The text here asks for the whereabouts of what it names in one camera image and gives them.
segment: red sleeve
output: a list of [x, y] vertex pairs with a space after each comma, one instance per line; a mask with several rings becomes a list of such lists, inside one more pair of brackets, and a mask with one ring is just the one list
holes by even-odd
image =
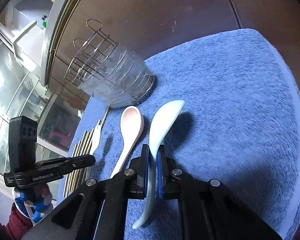
[[3, 226], [4, 230], [13, 240], [20, 240], [21, 237], [32, 227], [32, 222], [29, 218], [25, 217], [16, 208], [16, 204], [13, 203], [11, 207], [11, 214], [9, 216], [9, 222], [6, 226]]

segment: silver bolt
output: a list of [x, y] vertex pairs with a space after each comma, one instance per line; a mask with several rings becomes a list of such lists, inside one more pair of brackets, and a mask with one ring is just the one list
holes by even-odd
[[87, 179], [86, 184], [87, 186], [93, 186], [97, 181], [95, 179]]
[[220, 181], [217, 180], [217, 179], [212, 179], [212, 180], [210, 181], [210, 184], [211, 184], [211, 186], [213, 186], [213, 187], [219, 187], [219, 186], [220, 186]]
[[175, 175], [175, 176], [179, 176], [179, 175], [182, 174], [182, 170], [180, 170], [180, 169], [174, 169], [174, 170], [172, 171], [172, 174]]
[[127, 176], [130, 176], [134, 173], [134, 170], [133, 169], [126, 169], [124, 170], [124, 174], [126, 174]]

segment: glove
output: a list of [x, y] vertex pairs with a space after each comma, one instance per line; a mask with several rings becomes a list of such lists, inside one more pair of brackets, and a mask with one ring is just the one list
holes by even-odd
[[38, 185], [33, 188], [34, 195], [34, 203], [32, 203], [28, 199], [28, 195], [25, 194], [25, 191], [14, 187], [12, 189], [12, 196], [14, 198], [14, 202], [16, 203], [16, 207], [25, 217], [29, 217], [28, 212], [25, 207], [25, 201], [33, 206], [32, 212], [32, 220], [35, 223], [38, 223], [43, 217], [49, 214], [53, 210], [52, 194], [50, 192], [49, 186], [47, 184]]

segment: pink object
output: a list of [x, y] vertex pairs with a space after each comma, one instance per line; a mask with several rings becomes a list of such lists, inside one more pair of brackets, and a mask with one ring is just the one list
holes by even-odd
[[139, 109], [135, 106], [128, 106], [122, 113], [120, 127], [123, 137], [123, 150], [110, 178], [121, 171], [129, 153], [143, 131], [144, 120]]

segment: white ladle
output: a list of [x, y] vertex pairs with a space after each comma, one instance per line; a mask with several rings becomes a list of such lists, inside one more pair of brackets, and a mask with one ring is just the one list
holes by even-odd
[[148, 220], [152, 212], [155, 197], [155, 162], [157, 152], [163, 138], [170, 130], [184, 105], [185, 102], [183, 100], [168, 102], [163, 105], [153, 117], [149, 134], [150, 160], [146, 207], [141, 217], [133, 224], [133, 229], [141, 227]]
[[135, 106], [128, 106], [122, 113], [120, 127], [123, 137], [123, 150], [110, 178], [121, 171], [129, 153], [143, 131], [144, 120], [139, 109]]

